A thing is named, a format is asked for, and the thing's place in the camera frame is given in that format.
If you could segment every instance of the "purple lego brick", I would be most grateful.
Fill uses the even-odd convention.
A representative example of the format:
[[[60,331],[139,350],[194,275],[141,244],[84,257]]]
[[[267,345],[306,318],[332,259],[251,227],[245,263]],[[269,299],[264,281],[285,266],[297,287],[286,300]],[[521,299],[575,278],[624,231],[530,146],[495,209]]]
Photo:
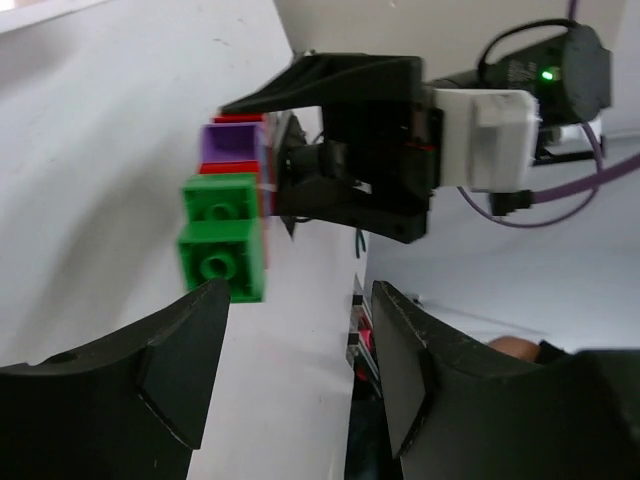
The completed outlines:
[[[264,148],[262,122],[216,123],[202,129],[202,163],[255,162]]]

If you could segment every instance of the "black 3d-printed part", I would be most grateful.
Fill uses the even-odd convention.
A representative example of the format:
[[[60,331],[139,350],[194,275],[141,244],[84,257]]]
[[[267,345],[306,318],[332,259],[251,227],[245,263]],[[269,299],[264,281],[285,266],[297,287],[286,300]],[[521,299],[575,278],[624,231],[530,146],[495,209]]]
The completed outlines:
[[[213,280],[40,365],[0,369],[0,478],[184,480],[229,309]]]
[[[368,101],[410,102],[421,95],[422,59],[364,54],[304,56],[258,92],[222,113],[265,113]]]
[[[410,243],[427,231],[438,153],[419,57],[318,54],[297,59],[267,86],[222,108],[266,112],[318,105],[324,142],[306,145],[297,120],[281,137],[275,214],[367,230]]]
[[[512,358],[373,287],[392,449],[405,480],[637,480],[640,352]]]

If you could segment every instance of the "white table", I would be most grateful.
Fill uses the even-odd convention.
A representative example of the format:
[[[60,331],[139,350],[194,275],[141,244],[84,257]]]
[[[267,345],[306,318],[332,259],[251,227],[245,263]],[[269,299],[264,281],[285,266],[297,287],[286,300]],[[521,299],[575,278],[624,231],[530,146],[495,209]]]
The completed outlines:
[[[199,127],[290,57],[260,0],[114,0],[0,35],[1,365],[183,293],[180,186]],[[266,302],[231,307],[192,479],[343,477],[350,296],[366,260],[353,229],[322,222],[292,243],[273,219],[268,241]]]

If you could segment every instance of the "red lego brick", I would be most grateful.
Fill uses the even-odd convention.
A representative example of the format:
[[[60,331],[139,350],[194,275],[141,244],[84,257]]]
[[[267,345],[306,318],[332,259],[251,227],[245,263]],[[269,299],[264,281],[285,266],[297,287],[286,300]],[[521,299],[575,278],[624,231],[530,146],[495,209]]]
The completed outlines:
[[[201,163],[198,173],[200,175],[219,173],[255,173],[259,175],[260,164],[258,162]]]
[[[261,113],[248,113],[245,115],[217,115],[211,119],[213,123],[245,123],[263,122],[264,115]]]

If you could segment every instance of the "cable connector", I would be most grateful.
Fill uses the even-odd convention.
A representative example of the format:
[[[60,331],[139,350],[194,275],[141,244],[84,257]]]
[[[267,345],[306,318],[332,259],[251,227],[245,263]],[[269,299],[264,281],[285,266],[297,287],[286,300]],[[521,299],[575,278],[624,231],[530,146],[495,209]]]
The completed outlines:
[[[533,192],[521,190],[513,193],[490,193],[489,204],[491,215],[494,217],[506,217],[516,210],[525,210],[533,205]]]

